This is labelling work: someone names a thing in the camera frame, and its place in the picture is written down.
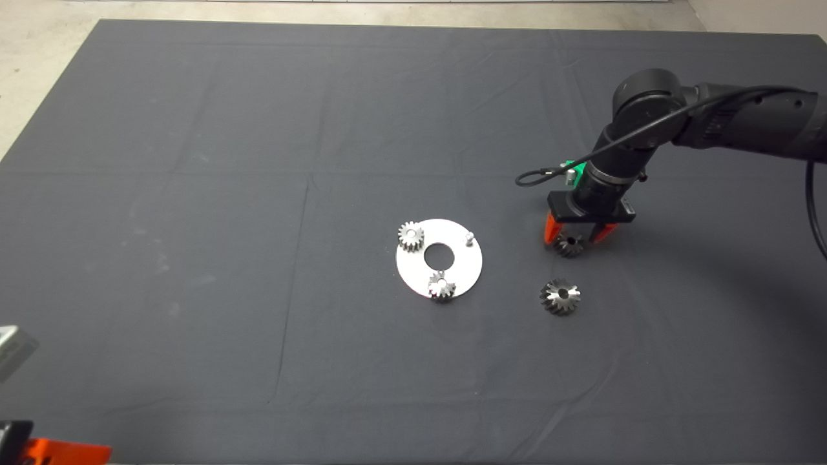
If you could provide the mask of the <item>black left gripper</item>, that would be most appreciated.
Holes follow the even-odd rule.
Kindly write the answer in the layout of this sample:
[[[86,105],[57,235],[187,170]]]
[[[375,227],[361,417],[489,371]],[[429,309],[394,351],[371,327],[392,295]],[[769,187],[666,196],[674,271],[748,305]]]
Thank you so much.
[[[1,464],[18,464],[27,444],[30,464],[107,464],[112,456],[110,446],[30,439],[34,423],[30,420],[1,421]]]

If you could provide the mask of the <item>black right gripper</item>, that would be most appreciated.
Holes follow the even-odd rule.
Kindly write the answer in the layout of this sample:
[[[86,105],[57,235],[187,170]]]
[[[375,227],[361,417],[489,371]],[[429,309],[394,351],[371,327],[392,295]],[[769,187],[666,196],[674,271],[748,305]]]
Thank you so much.
[[[604,241],[618,223],[632,223],[637,212],[626,193],[646,177],[645,167],[635,176],[619,178],[585,163],[580,180],[573,188],[550,191],[547,195],[549,214],[545,220],[544,244],[552,245],[568,223],[593,223],[591,244]]]

